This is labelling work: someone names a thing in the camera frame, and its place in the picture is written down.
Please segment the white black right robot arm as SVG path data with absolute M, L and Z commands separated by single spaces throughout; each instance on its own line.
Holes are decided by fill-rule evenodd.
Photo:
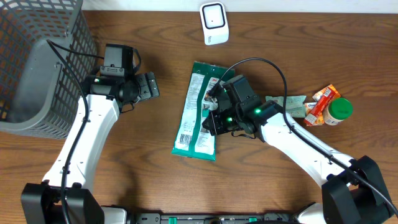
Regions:
M 212 97 L 216 108 L 203 127 L 216 136 L 244 131 L 282 151 L 322 190 L 322 202 L 302 210 L 299 223 L 384 223 L 397 214 L 378 165 L 354 159 L 322 142 L 273 101 Z

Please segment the white green package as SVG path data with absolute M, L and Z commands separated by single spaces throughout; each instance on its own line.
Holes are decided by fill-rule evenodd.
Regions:
M 234 76 L 234 70 L 226 67 L 195 62 L 188 85 L 183 113 L 175 138 L 172 154 L 176 156 L 216 160 L 216 140 L 202 122 L 209 112 L 217 109 L 209 91 L 221 80 L 225 82 Z

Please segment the orange snack packet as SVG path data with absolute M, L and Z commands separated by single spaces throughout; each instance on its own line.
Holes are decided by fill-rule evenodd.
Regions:
M 335 92 L 335 96 L 332 98 L 332 100 L 335 100 L 335 99 L 341 97 L 341 95 L 340 95 L 340 93 L 337 91 L 337 89 L 336 89 L 332 84 L 330 84 L 330 85 L 324 87 L 323 89 L 321 89 L 320 91 L 316 92 L 316 93 L 312 96 L 312 98 L 313 98 L 315 101 L 319 101 L 319 100 L 321 99 L 322 95 L 326 92 L 326 89 L 327 89 L 327 88 L 330 88 L 331 90 L 333 90 L 333 91 Z

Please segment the mint green wipes pack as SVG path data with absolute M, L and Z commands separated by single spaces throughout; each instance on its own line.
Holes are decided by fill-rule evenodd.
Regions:
M 280 106 L 283 106 L 283 96 L 266 96 L 266 101 L 275 101 Z M 304 118 L 306 117 L 304 101 L 305 95 L 299 96 L 288 96 L 286 101 L 286 112 L 289 113 L 293 118 Z

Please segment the orange tissue packet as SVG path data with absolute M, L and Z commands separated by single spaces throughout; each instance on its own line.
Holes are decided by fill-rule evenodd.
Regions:
M 304 104 L 306 115 L 308 115 L 311 112 L 311 110 L 315 107 L 316 104 L 317 104 L 316 102 L 311 102 L 311 103 L 305 103 Z M 317 116 L 316 121 L 313 123 L 313 126 L 321 126 L 323 124 L 324 124 L 323 114 L 320 113 Z

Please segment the red stick packet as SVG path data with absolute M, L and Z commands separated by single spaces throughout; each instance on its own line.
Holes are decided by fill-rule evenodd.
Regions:
M 317 101 L 316 105 L 304 118 L 304 123 L 309 126 L 314 125 L 320 113 L 325 109 L 325 107 L 329 104 L 331 100 L 336 98 L 336 95 L 339 95 L 337 90 L 334 87 L 328 86 L 322 94 L 321 98 Z

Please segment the green lidded white canister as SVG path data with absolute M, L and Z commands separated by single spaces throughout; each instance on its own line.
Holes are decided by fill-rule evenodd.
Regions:
M 353 105 L 351 102 L 345 98 L 337 98 L 323 110 L 323 120 L 327 125 L 336 126 L 349 118 L 352 113 Z

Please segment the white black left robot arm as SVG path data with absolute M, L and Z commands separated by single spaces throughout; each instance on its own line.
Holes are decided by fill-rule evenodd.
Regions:
M 92 194 L 96 167 L 108 134 L 125 104 L 160 95 L 153 72 L 131 77 L 88 75 L 83 97 L 57 160 L 39 184 L 21 194 L 27 223 L 134 223 L 134 215 L 101 206 Z

